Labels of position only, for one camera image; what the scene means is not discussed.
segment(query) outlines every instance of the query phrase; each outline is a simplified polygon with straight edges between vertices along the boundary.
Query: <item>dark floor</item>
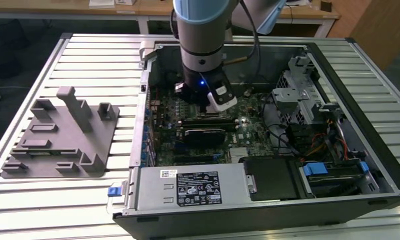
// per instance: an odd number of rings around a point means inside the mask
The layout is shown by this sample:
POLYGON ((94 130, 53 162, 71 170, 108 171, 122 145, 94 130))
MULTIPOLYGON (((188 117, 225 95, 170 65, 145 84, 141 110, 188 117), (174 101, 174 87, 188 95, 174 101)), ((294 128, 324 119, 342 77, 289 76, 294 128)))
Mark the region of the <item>dark floor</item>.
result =
MULTIPOLYGON (((19 20, 30 46, 14 51, 15 58, 22 65, 22 73, 9 79, 0 79, 0 87, 30 87, 43 67, 47 56, 58 41, 61 33, 96 34, 138 34, 134 21, 96 21, 96 20, 53 20, 50 28, 41 20, 19 20)), ((168 23, 149 22, 152 34, 170 34, 168 23)), ((385 74, 400 90, 400 55, 388 67, 385 74)), ((0 88, 0 139, 13 119, 27 89, 0 88)))

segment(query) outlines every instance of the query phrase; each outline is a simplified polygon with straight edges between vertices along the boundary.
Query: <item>power supply label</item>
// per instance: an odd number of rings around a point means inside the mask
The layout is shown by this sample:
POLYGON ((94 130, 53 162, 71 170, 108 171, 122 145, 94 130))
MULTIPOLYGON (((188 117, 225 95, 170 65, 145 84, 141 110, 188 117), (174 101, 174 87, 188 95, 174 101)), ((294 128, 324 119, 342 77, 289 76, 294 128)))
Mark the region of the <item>power supply label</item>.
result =
POLYGON ((221 185, 217 171, 176 174, 177 205, 180 207, 221 204, 221 185))

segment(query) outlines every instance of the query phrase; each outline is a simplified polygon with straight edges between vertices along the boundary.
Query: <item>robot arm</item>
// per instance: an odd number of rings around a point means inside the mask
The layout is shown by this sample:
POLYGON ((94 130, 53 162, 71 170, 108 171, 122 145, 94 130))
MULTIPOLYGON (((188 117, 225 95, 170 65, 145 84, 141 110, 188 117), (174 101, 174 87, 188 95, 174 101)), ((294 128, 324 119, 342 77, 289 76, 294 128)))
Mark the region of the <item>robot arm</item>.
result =
MULTIPOLYGON (((254 0, 281 4, 286 0, 254 0)), ((212 105, 224 111, 237 99, 222 71, 222 46, 228 20, 240 0, 173 0, 176 13, 184 82, 176 93, 200 106, 212 105)), ((277 19, 281 8, 274 7, 277 19)))

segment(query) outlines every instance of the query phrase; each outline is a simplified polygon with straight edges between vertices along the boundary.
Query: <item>aluminum extrusion table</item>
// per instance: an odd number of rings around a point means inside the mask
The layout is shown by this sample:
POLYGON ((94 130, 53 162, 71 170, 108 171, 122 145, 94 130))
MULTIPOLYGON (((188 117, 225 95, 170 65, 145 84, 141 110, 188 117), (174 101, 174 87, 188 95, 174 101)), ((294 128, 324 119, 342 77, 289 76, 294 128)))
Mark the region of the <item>aluminum extrusion table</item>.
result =
MULTIPOLYGON (((0 240, 7 239, 132 239, 113 220, 124 199, 108 199, 108 187, 128 177, 137 93, 142 71, 142 41, 170 41, 166 35, 63 34, 53 49, 25 101, 0 141, 0 168, 33 117, 29 106, 35 98, 54 97, 59 86, 74 86, 78 99, 120 107, 117 129, 106 169, 98 178, 0 177, 0 240)), ((250 37, 233 37, 252 41, 250 37)), ((357 44, 344 39, 262 37, 262 42, 314 42, 370 120, 380 137, 400 162, 400 92, 377 69, 357 44)), ((324 91, 332 100, 326 87, 324 91)), ((374 211, 332 226, 310 226, 189 239, 293 238, 400 239, 400 206, 374 211)))

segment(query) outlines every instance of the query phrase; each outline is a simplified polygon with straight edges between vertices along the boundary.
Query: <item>black cable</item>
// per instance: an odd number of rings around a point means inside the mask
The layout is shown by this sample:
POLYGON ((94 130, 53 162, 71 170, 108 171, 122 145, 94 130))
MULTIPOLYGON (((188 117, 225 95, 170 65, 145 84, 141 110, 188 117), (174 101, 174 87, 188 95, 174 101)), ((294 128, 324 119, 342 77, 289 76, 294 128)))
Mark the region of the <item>black cable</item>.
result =
POLYGON ((281 133, 280 135, 278 135, 278 144, 277 144, 277 153, 280 154, 280 149, 282 149, 282 147, 281 147, 281 136, 282 135, 286 135, 286 133, 284 132, 284 133, 281 133))
POLYGON ((170 32, 172 32, 172 34, 173 34, 173 37, 174 37, 176 39, 180 39, 178 31, 177 31, 177 29, 176 29, 176 27, 174 27, 173 17, 174 17, 174 8, 172 9, 172 12, 170 12, 170 16, 169 16, 169 20, 168 20, 168 21, 169 21, 170 32))
POLYGON ((290 24, 293 23, 293 13, 292 13, 292 7, 290 5, 285 4, 288 6, 288 8, 290 9, 290 24))
POLYGON ((253 79, 252 79, 252 80, 256 80, 256 78, 258 77, 258 74, 260 74, 260 70, 261 70, 260 37, 258 37, 258 33, 256 32, 254 22, 253 22, 253 19, 252 19, 250 13, 249 13, 249 9, 246 7, 246 4, 245 4, 244 0, 240 0, 240 5, 241 5, 242 10, 245 12, 248 21, 249 21, 250 26, 252 26, 252 32, 253 32, 253 49, 252 49, 250 53, 248 54, 246 59, 249 59, 253 56, 254 50, 256 50, 257 63, 256 63, 256 71, 254 71, 254 75, 253 75, 253 79))
MULTIPOLYGON (((269 129, 272 126, 278 126, 280 128, 285 128, 286 126, 284 124, 278 124, 278 123, 273 123, 270 125, 265 124, 265 116, 264 116, 265 104, 266 104, 266 100, 269 99, 272 93, 273 92, 269 92, 266 98, 264 99, 264 104, 262 104, 262 107, 261 107, 261 121, 262 121, 264 126, 266 127, 266 129, 269 129)), ((285 141, 277 134, 274 134, 273 131, 269 130, 269 134, 278 140, 278 144, 280 144, 280 141, 281 141, 281 143, 284 143, 286 148, 290 149, 292 153, 296 156, 304 157, 304 154, 301 154, 300 151, 288 143, 288 141, 285 141)))

